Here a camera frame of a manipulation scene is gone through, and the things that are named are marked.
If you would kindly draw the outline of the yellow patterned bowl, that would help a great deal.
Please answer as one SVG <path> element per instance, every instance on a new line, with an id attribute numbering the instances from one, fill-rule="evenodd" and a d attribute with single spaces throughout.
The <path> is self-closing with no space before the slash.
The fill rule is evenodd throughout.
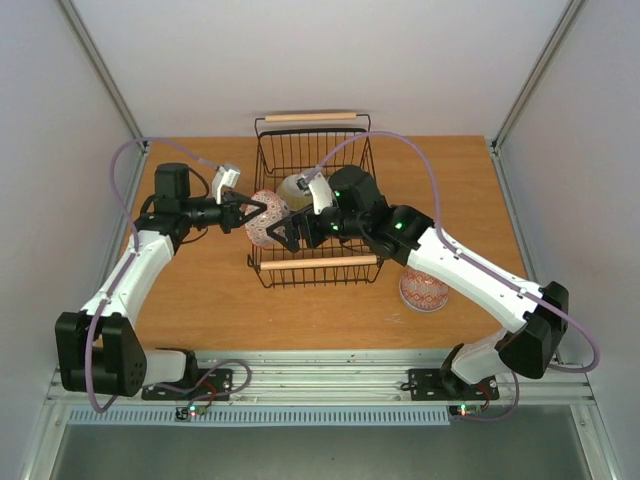
<path id="1" fill-rule="evenodd" d="M 276 194 L 287 204 L 291 212 L 298 211 L 313 202 L 311 195 L 299 188 L 297 182 L 301 178 L 301 173 L 289 175 L 276 189 Z"/>

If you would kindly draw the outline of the white blue patterned bowl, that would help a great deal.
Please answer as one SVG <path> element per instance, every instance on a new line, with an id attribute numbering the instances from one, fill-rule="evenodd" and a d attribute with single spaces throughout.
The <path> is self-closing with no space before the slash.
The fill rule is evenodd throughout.
<path id="1" fill-rule="evenodd" d="M 449 295 L 423 295 L 413 293 L 409 295 L 401 294 L 403 302 L 412 310 L 419 313 L 433 313 L 442 309 L 448 302 Z"/>

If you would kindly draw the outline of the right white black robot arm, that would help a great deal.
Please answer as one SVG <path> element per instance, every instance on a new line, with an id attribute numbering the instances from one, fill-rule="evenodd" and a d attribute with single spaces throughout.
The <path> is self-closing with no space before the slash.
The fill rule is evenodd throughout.
<path id="1" fill-rule="evenodd" d="M 374 177 L 359 167 L 297 184 L 310 192 L 311 204 L 266 229 L 288 251 L 315 248 L 330 238 L 360 239 L 378 257 L 444 282 L 500 323 L 494 335 L 460 344 L 446 357 L 439 383 L 449 398 L 467 394 L 496 374 L 544 375 L 567 330 L 565 287 L 556 282 L 542 287 L 499 269 L 429 216 L 408 205 L 388 204 Z"/>

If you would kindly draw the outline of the orange red patterned bowl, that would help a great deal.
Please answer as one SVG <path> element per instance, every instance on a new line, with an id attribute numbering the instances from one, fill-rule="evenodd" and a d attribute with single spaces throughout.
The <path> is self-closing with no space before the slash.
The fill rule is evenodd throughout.
<path id="1" fill-rule="evenodd" d="M 449 286 L 422 271 L 407 267 L 399 280 L 400 295 L 420 293 L 423 295 L 449 295 Z"/>

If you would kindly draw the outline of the black wire dish rack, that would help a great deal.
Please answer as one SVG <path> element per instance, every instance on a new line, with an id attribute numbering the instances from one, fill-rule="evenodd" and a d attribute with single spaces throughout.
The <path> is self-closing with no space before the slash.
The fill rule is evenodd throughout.
<path id="1" fill-rule="evenodd" d="M 270 114 L 254 120 L 257 137 L 254 188 L 276 189 L 284 178 L 316 166 L 346 139 L 371 129 L 366 113 Z M 361 240 L 329 239 L 291 253 L 279 244 L 253 246 L 248 267 L 266 288 L 369 284 L 383 261 Z"/>

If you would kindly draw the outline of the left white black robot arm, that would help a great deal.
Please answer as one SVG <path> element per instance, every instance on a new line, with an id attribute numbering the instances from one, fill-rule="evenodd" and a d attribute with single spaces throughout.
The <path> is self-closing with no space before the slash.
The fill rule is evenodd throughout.
<path id="1" fill-rule="evenodd" d="M 179 398 L 195 395 L 202 375 L 193 352 L 146 350 L 135 332 L 141 307 L 157 277 L 193 230 L 211 226 L 230 233 L 265 212 L 266 206 L 235 192 L 239 168 L 224 164 L 201 196 L 191 193 L 194 171 L 165 163 L 154 175 L 155 191 L 134 222 L 125 251 L 96 294 L 55 324 L 60 379 L 65 390 L 133 397 L 166 384 Z"/>

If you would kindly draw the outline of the red dotted pattern bowl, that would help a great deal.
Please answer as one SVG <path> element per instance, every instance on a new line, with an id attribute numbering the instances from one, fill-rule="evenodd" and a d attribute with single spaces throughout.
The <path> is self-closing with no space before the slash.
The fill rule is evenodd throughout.
<path id="1" fill-rule="evenodd" d="M 286 217 L 289 214 L 289 206 L 271 190 L 259 190 L 251 199 L 264 203 L 266 210 L 245 225 L 246 235 L 255 247 L 270 247 L 276 241 L 267 234 L 266 229 Z"/>

